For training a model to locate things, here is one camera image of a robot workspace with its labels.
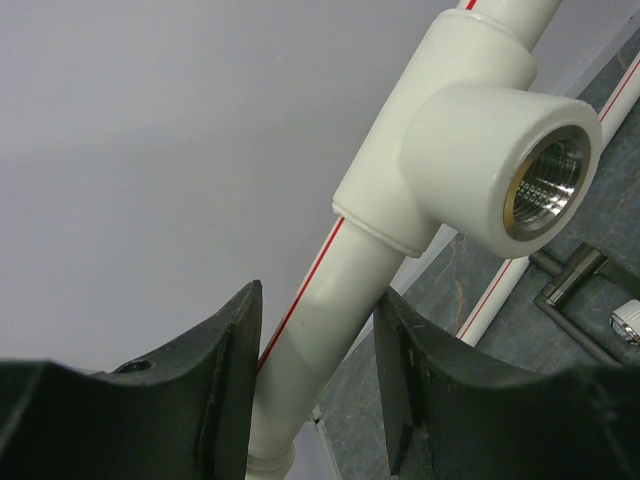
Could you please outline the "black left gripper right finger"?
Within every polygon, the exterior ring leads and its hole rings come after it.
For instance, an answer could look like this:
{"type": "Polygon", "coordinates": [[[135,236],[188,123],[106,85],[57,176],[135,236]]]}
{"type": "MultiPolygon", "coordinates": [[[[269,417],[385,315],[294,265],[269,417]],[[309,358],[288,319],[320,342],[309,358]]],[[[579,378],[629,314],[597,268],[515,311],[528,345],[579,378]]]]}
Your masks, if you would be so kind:
{"type": "Polygon", "coordinates": [[[639,370],[541,375],[436,326],[396,291],[374,312],[389,468],[401,479],[635,479],[639,370]]]}

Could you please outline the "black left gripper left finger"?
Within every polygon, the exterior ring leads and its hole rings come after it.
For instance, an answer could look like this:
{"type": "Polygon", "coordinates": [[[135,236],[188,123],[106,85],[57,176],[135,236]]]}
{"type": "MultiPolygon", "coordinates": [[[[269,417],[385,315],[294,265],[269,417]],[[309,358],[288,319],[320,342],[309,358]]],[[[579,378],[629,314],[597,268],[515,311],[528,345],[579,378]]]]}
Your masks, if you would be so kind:
{"type": "Polygon", "coordinates": [[[5,479],[241,479],[262,320],[252,281],[216,314],[111,373],[1,364],[5,479]]]}

